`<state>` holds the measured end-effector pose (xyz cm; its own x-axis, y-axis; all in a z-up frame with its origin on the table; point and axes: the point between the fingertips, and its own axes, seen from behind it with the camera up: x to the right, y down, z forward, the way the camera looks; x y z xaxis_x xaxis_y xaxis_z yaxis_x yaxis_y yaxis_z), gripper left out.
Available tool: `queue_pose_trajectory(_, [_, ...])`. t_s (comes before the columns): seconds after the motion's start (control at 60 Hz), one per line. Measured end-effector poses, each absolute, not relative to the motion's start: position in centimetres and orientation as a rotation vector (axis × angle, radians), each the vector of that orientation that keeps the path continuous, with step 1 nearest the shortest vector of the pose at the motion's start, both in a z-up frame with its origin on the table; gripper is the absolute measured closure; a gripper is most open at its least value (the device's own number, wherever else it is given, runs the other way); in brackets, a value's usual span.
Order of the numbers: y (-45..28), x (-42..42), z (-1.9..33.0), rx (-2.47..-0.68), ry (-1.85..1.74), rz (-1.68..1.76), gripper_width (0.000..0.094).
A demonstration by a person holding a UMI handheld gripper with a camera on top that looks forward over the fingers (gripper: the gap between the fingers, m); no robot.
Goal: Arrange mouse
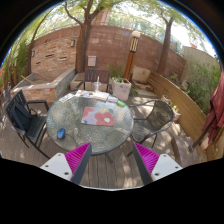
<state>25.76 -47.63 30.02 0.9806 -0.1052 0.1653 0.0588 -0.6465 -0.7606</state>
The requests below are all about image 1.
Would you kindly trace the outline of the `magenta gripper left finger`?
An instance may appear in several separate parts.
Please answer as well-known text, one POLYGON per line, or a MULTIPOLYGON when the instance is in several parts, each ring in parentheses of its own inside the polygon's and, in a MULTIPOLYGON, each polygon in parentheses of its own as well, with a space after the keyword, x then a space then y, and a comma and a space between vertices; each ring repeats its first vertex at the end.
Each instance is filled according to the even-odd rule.
POLYGON ((75 184, 79 184, 84 175, 91 153, 92 145, 88 142, 66 154, 55 154, 41 166, 41 169, 75 184))

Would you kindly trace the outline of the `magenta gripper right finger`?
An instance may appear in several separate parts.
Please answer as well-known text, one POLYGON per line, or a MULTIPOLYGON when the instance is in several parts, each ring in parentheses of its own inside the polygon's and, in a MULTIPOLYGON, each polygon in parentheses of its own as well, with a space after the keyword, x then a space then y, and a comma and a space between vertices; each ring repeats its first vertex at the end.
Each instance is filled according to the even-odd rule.
POLYGON ((182 169, 168 154, 157 154, 138 143, 133 145, 133 154, 144 185, 182 169))

